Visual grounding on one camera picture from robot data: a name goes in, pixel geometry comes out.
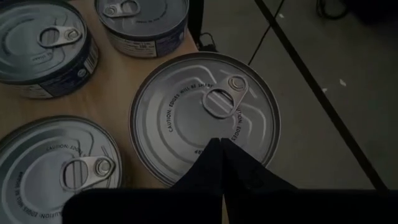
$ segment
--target silver can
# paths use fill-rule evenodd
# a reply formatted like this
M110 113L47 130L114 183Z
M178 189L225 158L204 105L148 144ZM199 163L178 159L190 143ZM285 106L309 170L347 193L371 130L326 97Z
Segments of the silver can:
M63 96L81 87L98 48L79 12L66 2L0 4L0 82L28 98Z
M61 223L64 203L82 190L121 185L112 137L83 118L44 118L0 142L1 223Z
M188 0L96 0L95 8L112 45L133 57L162 57L185 37Z
M132 102L131 140L143 164L173 185L211 138L229 138L265 166L280 135L279 109L247 65L200 52L156 68Z

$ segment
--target pull tab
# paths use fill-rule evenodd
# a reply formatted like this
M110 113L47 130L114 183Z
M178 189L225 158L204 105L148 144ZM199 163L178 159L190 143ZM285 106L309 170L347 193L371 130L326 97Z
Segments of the pull tab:
M43 35L50 30L55 30L59 33L58 39L52 44L45 44L42 42ZM49 26L42 30L37 36L37 43L44 48L53 48L65 44L72 44L81 38L81 32L74 27L63 26Z
M71 188L65 183L65 174L67 167L73 162L83 162L87 166L87 179L78 188ZM69 192L79 192L87 187L90 187L98 182L106 180L115 168L115 163L106 156L95 156L95 157L79 157L69 160L61 168L60 183L61 187Z
M127 3L134 3L137 9L134 12L123 11L123 5ZM125 0L121 3L109 4L104 8L103 14L109 18L117 17L132 17L141 12L141 6L136 0Z
M213 87L211 87L205 93L205 95L203 95L203 99L202 99L203 107L207 110L207 112L209 112L209 114L211 114L212 116L214 116L216 118L221 118L221 119L229 118L230 116L232 116L235 113L236 109L241 104L241 102L242 102L244 96L246 95L246 93L248 92L248 90L249 90L249 84L248 84L248 81L244 77L242 77L240 75L228 77L228 78L222 80L221 82L217 83ZM224 93L227 97L230 98L230 100L232 101L233 107L229 113L218 114L208 106L207 97L210 93L212 93L214 91Z

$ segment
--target black cable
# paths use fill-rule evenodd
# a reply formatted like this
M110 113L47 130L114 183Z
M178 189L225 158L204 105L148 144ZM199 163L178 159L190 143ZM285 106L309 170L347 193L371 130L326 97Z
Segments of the black cable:
M270 26L274 30L276 36L284 46L285 50L289 54L293 63L296 65L297 69L302 74L304 80L307 82L309 87L311 88L313 94L317 98L319 104L321 104L322 108L325 110L327 115L329 116L331 122L339 132L340 136L343 138L344 142L348 146L348 148L353 153L354 157L358 161L364 173L367 175L374 188L378 190L382 194L388 194L389 189L385 185L385 183L380 178L377 171L374 169L373 165L370 163L365 153L362 151L359 144L355 141L355 138L343 122L343 120L338 115L337 111L330 103L329 99L325 96L316 79L312 76L310 70L305 65L304 61L299 56L299 53L294 49L292 43L288 40L286 34L280 28L279 24L274 19L273 15L269 11L268 7L264 4L262 0L254 0L261 10L264 17L267 19Z
M330 20L338 20L342 19L343 17L347 16L348 8L345 7L344 11L338 15L331 15L326 12L326 0L317 0L317 14L321 18L330 19Z
M282 6L284 5L284 3L285 3L285 0L281 0L281 2L280 2L280 4L279 4L279 7L278 7L278 9L276 10L276 13L275 13L275 15L274 15L274 19L276 19L276 17L278 16L278 13L279 13L280 9L282 9ZM260 40L259 44L258 44L257 47L256 47L256 50L254 51L253 55L252 55L251 58L250 58L250 61L249 61L249 63L248 63L249 66L250 66L250 64L253 62L254 57L257 55L257 52L258 52L259 49L260 49L260 46L261 46L261 44L262 44L262 41L264 41L264 38L266 38L266 35L267 35L267 33L268 33L268 31L269 31L270 29L271 29L271 26L268 26L268 28L266 29L266 31L265 31L264 34L262 35L261 40Z

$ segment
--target floor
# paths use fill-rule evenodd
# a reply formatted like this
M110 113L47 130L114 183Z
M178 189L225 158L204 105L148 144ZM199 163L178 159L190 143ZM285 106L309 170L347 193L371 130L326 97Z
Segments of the floor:
M274 12L280 0L264 2ZM398 33L391 31L398 23L365 26L352 14L324 21L315 0L286 0L277 21L383 182L398 189ZM254 1L205 1L203 32L213 34L221 53L245 63L267 26ZM268 168L301 188L371 189L272 30L251 66L274 92L282 117Z

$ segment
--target can label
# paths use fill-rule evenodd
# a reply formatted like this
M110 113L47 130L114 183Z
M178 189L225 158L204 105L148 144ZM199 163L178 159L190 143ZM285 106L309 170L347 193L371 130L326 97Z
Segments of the can label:
M13 85L20 95L28 98L52 98L72 92L86 81L98 63L98 48L91 39L87 58L83 58L68 72L36 85Z
M173 52L185 38L185 23L183 22L167 37L153 41L126 40L108 32L112 45L120 52L142 58L163 57Z

